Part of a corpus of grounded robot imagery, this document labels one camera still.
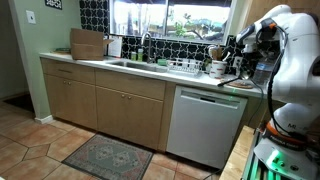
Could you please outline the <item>robot base with green lights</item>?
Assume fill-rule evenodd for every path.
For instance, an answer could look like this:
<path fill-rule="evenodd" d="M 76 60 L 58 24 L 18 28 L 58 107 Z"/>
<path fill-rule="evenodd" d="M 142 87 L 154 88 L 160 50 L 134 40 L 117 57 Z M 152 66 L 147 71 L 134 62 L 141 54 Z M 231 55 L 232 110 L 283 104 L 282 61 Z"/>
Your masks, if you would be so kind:
<path fill-rule="evenodd" d="M 314 152 L 270 146 L 256 131 L 241 180 L 320 180 L 318 162 Z"/>

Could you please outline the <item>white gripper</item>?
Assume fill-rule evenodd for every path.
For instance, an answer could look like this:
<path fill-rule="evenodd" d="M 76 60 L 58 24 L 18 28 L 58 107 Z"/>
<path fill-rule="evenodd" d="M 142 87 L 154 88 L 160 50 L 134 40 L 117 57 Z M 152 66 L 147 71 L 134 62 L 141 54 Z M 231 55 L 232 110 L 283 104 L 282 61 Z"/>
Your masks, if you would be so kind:
<path fill-rule="evenodd" d="M 236 43 L 243 45 L 242 53 L 258 51 L 258 44 L 262 42 L 262 26 L 251 24 L 236 36 Z"/>

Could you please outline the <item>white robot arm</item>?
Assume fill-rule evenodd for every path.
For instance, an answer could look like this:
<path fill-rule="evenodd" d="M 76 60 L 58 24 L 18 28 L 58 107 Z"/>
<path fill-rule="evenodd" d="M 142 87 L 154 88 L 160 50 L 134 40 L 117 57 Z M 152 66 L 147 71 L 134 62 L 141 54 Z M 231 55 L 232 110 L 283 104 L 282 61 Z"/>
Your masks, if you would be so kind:
<path fill-rule="evenodd" d="M 308 13 L 294 13 L 288 5 L 277 5 L 236 36 L 236 42 L 245 46 L 272 40 L 280 43 L 280 54 L 267 97 L 284 105 L 270 111 L 264 133 L 270 139 L 302 141 L 320 116 L 317 19 Z"/>

